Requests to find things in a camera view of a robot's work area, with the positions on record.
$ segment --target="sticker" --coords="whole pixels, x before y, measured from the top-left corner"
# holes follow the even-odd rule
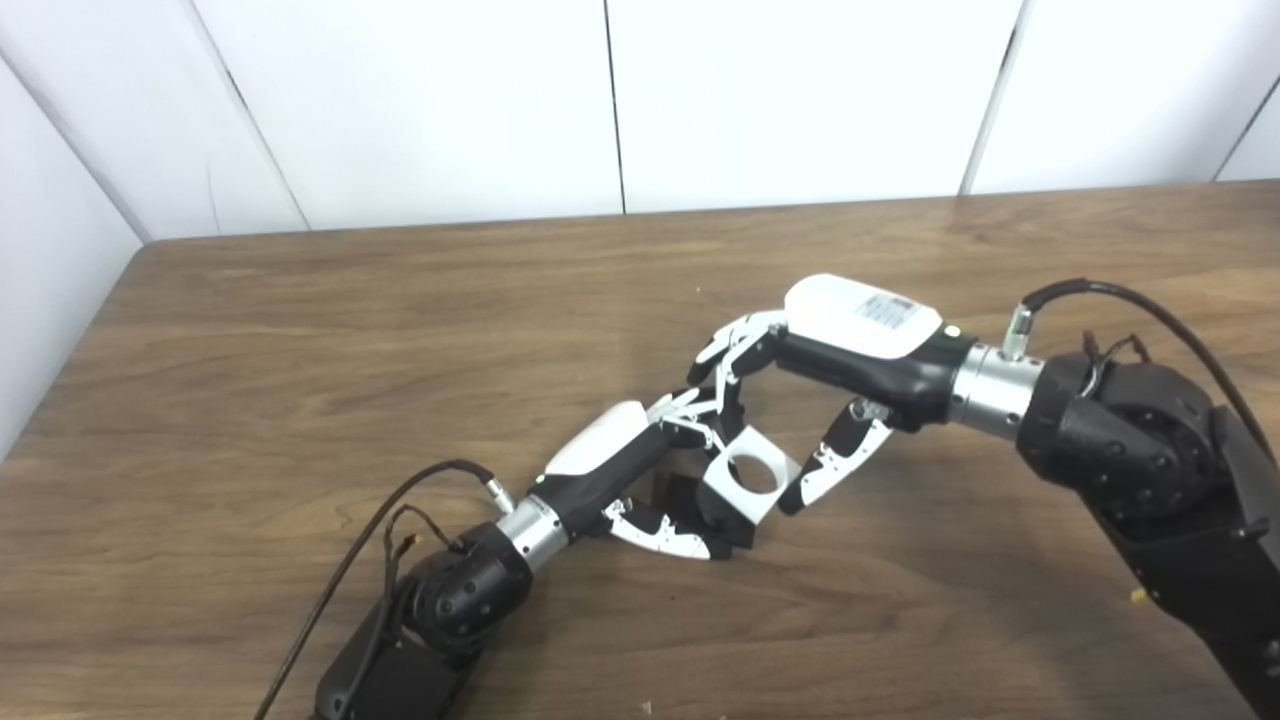
[[[877,292],[859,305],[858,309],[854,310],[854,314],[867,318],[868,320],[891,331],[896,331],[902,327],[902,324],[906,323],[911,315],[915,315],[919,309],[920,306],[910,300],[905,300],[887,292]]]

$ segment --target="cable connector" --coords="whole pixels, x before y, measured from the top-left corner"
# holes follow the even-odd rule
[[[1014,309],[1014,316],[1009,319],[1009,329],[1005,331],[1005,342],[1000,351],[1005,360],[1021,360],[1027,355],[1027,346],[1032,340],[1032,325],[1036,324],[1036,311],[1025,305]]]
[[[499,512],[502,512],[503,515],[511,515],[512,512],[516,511],[516,501],[512,500],[511,493],[507,492],[507,488],[502,487],[502,483],[498,482],[498,478],[490,478],[489,480],[485,480],[484,488],[489,491],[490,496],[493,496],[493,503],[498,506]]]

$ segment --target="circular hole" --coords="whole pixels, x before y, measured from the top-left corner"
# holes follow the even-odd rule
[[[742,486],[742,489],[767,493],[778,489],[777,480],[773,479],[773,470],[764,462],[760,462],[755,457],[742,455],[733,459],[733,479],[737,484]]]

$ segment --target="wooden table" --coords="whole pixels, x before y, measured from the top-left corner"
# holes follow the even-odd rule
[[[710,331],[833,272],[988,338],[1064,277],[1149,292],[1280,437],[1280,183],[159,242],[0,468],[0,716],[248,717],[403,477],[452,456],[522,491],[602,410],[677,387]],[[1079,299],[1033,352],[1139,331]],[[795,457],[846,401],[777,370],[749,419]],[[695,460],[677,459],[675,464]],[[472,480],[417,502],[460,532]],[[376,596],[367,552],[276,705]],[[965,428],[901,436],[730,562],[570,548],[454,717],[1249,717],[1074,497]]]

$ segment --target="white wall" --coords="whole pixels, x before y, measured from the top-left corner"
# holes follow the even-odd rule
[[[0,51],[147,238],[306,225],[182,0],[0,0]]]
[[[0,459],[138,247],[0,63]]]
[[[1018,0],[612,0],[627,211],[955,195]]]
[[[315,228],[622,210],[600,0],[200,0]]]
[[[1208,182],[1280,76],[1276,0],[1034,0],[974,192]]]

